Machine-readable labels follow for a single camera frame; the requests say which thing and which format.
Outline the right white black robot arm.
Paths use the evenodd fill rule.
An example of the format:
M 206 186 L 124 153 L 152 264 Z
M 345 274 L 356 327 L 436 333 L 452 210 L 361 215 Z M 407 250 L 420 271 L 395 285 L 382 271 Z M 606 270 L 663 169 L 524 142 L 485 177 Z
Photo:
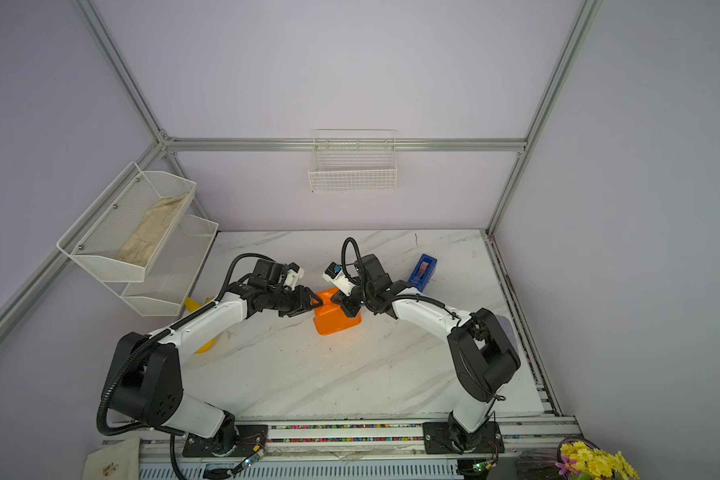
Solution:
M 509 321 L 480 308 L 457 309 L 426 296 L 411 282 L 394 281 L 378 258 L 369 254 L 348 266 L 332 262 L 323 279 L 338 289 L 331 300 L 348 316 L 361 309 L 411 323 L 442 340 L 448 347 L 455 378 L 462 393 L 446 421 L 431 423 L 425 434 L 431 443 L 454 453 L 472 453 L 495 439 L 489 415 L 506 400 L 502 389 L 521 367 L 516 337 Z

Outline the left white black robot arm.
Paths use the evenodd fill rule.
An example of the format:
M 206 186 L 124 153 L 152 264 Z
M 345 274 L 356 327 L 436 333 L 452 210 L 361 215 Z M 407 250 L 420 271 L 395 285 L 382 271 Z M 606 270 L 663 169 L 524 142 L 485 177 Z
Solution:
M 294 317 L 321 306 L 302 285 L 303 269 L 261 254 L 239 279 L 227 270 L 217 295 L 194 312 L 149 334 L 131 332 L 116 349 L 102 389 L 95 424 L 104 436 L 138 429 L 184 433 L 226 452 L 239 436 L 232 413 L 186 392 L 183 366 L 204 345 L 257 313 Z

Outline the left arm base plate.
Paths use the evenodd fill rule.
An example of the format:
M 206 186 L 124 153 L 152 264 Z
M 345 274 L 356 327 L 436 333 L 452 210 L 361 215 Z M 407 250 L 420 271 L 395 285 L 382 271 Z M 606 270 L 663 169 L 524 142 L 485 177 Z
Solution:
M 212 438 L 190 434 L 184 444 L 184 458 L 243 458 L 263 449 L 269 427 L 266 424 L 236 424 L 233 429 L 222 429 Z

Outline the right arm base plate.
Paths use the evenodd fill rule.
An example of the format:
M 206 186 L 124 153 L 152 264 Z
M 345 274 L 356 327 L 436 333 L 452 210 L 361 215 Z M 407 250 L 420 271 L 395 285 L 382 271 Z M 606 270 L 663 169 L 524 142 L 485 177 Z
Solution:
M 505 452 L 503 435 L 495 421 L 486 420 L 474 432 L 456 422 L 425 422 L 422 426 L 427 454 L 489 454 Z

